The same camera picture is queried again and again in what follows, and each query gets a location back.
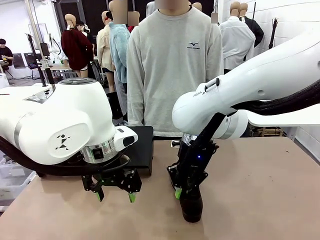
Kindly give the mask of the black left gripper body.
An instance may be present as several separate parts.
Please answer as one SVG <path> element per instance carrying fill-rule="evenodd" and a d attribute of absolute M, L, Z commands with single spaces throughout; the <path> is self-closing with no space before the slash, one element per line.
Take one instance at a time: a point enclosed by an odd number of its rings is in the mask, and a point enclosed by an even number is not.
<path fill-rule="evenodd" d="M 125 170 L 118 169 L 113 171 L 102 171 L 98 175 L 97 185 L 102 186 L 116 186 L 124 187 L 125 183 Z"/>

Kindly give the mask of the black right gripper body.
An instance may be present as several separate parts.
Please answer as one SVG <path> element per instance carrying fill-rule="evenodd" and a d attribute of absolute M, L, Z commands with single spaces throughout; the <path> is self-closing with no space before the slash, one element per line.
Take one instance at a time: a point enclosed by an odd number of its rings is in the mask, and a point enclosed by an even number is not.
<path fill-rule="evenodd" d="M 194 140 L 173 140 L 173 146 L 179 146 L 178 160 L 166 167 L 171 185 L 176 193 L 189 193 L 199 187 L 207 178 L 206 167 L 219 146 L 209 141 L 204 148 L 197 149 L 190 156 L 187 152 Z"/>

